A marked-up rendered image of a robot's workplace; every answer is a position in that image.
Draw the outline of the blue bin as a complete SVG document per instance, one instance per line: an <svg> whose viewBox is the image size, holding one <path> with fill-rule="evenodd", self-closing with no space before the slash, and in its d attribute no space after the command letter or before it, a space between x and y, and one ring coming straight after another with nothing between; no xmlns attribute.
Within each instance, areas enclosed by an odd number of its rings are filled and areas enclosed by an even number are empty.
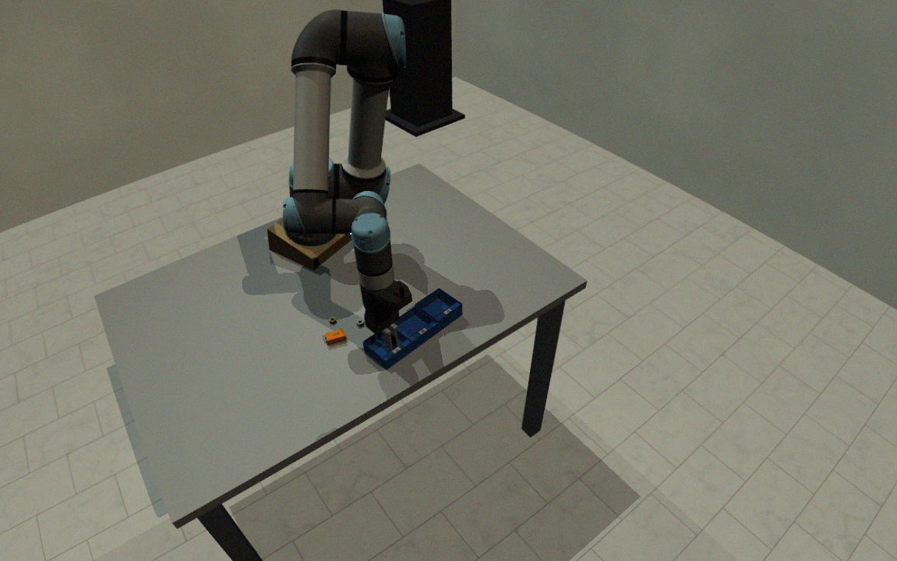
<svg viewBox="0 0 897 561"><path fill-rule="evenodd" d="M378 365L388 370L460 316L462 316L462 303L438 288L415 303L414 308L403 313L395 322L398 325L396 333L399 347L389 351L385 347L381 331L363 341L364 351L376 360Z"/></svg>

